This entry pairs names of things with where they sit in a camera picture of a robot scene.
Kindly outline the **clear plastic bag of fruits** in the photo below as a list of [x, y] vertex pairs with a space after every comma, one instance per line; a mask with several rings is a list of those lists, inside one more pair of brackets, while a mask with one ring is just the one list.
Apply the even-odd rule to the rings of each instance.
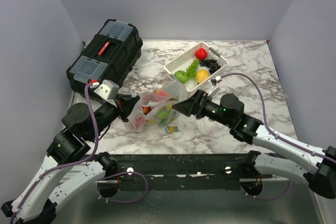
[[147, 126], [167, 126], [180, 115], [172, 106], [186, 98], [186, 87], [177, 80], [170, 81], [159, 89], [142, 92], [128, 116], [125, 128], [129, 132], [141, 133]]

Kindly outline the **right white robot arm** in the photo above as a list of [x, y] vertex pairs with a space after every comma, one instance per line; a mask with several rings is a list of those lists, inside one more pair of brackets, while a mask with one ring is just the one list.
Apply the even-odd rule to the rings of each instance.
[[172, 108], [184, 116], [207, 117], [228, 127], [236, 140], [280, 155], [276, 158], [258, 154], [243, 162], [241, 171], [246, 177], [252, 178], [259, 173], [285, 177], [307, 184], [324, 198], [335, 199], [335, 147], [322, 149], [267, 127], [262, 121], [247, 115], [244, 104], [234, 94], [223, 95], [220, 103], [216, 104], [205, 91], [197, 90]]

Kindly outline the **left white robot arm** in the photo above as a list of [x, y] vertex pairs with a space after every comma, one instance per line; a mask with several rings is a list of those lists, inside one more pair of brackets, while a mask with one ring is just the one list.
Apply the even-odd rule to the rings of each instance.
[[118, 94], [116, 104], [93, 110], [91, 102], [75, 103], [62, 118], [65, 126], [47, 150], [41, 167], [24, 192], [2, 204], [11, 223], [52, 223], [56, 211], [71, 196], [102, 178], [112, 179], [117, 161], [107, 152], [97, 153], [99, 134], [117, 118], [131, 114], [139, 96]]

